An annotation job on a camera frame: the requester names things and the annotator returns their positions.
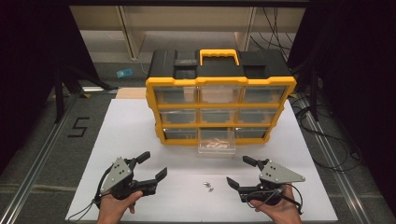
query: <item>floor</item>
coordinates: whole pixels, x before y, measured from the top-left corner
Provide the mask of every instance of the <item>floor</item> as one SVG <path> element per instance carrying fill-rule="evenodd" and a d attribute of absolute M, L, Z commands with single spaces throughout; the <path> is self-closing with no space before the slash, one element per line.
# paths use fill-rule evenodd
<path fill-rule="evenodd" d="M 131 61 L 118 32 L 82 32 L 99 77 L 118 87 L 143 87 L 152 51 L 158 48 L 192 50 L 235 48 L 231 33 L 148 33 L 138 60 Z M 279 48 L 272 34 L 253 34 L 249 50 Z M 279 34 L 285 59 L 293 34 Z M 131 68 L 129 77 L 118 78 L 117 71 Z M 81 81 L 82 86 L 93 86 Z M 66 111 L 54 123 L 56 105 L 50 94 L 42 115 L 7 169 L 0 176 L 0 208 L 15 209 L 9 223 L 68 223 L 66 213 L 73 200 L 85 165 L 111 99 L 116 92 L 70 95 L 64 90 Z M 318 121 L 306 110 L 309 90 L 290 98 L 297 120 L 332 206 L 336 223 L 396 223 L 378 191 L 364 160 L 343 132 L 325 96 L 318 95 Z M 78 127 L 87 127 L 81 134 Z"/>

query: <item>storage organizer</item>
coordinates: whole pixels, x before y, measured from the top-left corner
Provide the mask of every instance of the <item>storage organizer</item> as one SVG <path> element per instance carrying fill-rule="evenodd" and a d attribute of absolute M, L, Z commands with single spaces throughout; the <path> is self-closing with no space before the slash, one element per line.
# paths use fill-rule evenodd
<path fill-rule="evenodd" d="M 158 49 L 146 97 L 163 144 L 234 153 L 269 140 L 295 85 L 276 49 Z"/>

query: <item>white tabletop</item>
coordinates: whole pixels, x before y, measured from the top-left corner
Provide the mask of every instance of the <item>white tabletop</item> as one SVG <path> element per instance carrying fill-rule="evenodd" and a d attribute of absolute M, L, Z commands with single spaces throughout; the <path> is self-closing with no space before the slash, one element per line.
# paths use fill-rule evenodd
<path fill-rule="evenodd" d="M 134 178 L 153 179 L 164 167 L 168 175 L 158 184 L 156 194 L 141 198 L 135 214 L 126 212 L 123 221 L 270 221 L 264 213 L 256 213 L 241 203 L 237 191 L 227 184 L 226 176 L 241 187 L 260 183 L 259 168 L 244 163 L 245 155 L 262 161 L 270 159 L 305 177 L 305 182 L 293 184 L 303 195 L 303 221 L 337 220 L 289 101 L 268 143 L 237 146 L 236 153 L 229 158 L 203 156 L 197 147 L 164 146 L 154 132 L 154 124 L 146 100 L 112 100 L 66 219 L 91 202 L 100 178 L 117 157 L 131 159 L 150 151 L 151 158 L 136 165 Z M 209 182 L 213 191 L 209 192 L 204 182 Z M 297 192 L 294 197 L 300 201 Z M 93 206 L 81 220 L 94 222 L 98 212 Z"/>

